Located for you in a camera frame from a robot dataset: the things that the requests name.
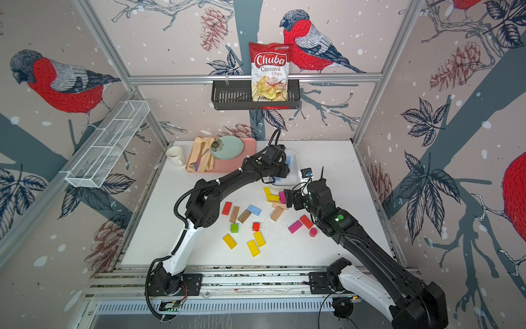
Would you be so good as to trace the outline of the long blue block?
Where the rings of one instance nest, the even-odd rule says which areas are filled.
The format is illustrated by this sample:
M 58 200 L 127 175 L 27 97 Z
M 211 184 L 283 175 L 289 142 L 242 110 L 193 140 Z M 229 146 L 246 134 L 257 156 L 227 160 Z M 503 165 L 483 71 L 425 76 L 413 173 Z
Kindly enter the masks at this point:
M 258 216 L 258 217 L 260 216 L 260 214 L 261 214 L 261 212 L 262 212 L 261 209 L 259 209 L 258 207 L 255 207 L 255 206 L 253 206 L 253 205 L 248 206 L 247 210 L 248 210 L 250 213 L 252 213 L 253 215 Z

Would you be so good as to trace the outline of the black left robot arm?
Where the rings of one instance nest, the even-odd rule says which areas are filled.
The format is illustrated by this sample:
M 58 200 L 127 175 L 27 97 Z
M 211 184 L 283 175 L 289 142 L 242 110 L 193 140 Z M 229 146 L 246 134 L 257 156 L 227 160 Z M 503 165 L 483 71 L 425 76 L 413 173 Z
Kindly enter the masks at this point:
M 274 142 L 246 157 L 237 170 L 216 180 L 198 180 L 173 207 L 174 215 L 184 227 L 168 255 L 152 260 L 145 281 L 145 295 L 174 296 L 179 293 L 189 255 L 201 232 L 219 218 L 221 203 L 227 196 L 264 178 L 286 178 L 289 173 L 286 147 Z

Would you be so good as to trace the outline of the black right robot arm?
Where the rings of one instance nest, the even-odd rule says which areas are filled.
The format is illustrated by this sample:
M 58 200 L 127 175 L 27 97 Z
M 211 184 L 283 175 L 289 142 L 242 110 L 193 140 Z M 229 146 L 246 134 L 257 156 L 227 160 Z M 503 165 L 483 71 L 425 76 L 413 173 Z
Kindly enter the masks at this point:
M 393 328 L 446 328 L 449 320 L 444 291 L 398 264 L 355 217 L 336 205 L 325 178 L 312 177 L 310 168 L 301 170 L 301 183 L 285 192 L 287 206 L 308 211 L 317 228 L 354 255 L 370 273 L 365 276 L 351 261 L 340 258 L 327 269 L 331 289 L 358 294 Z

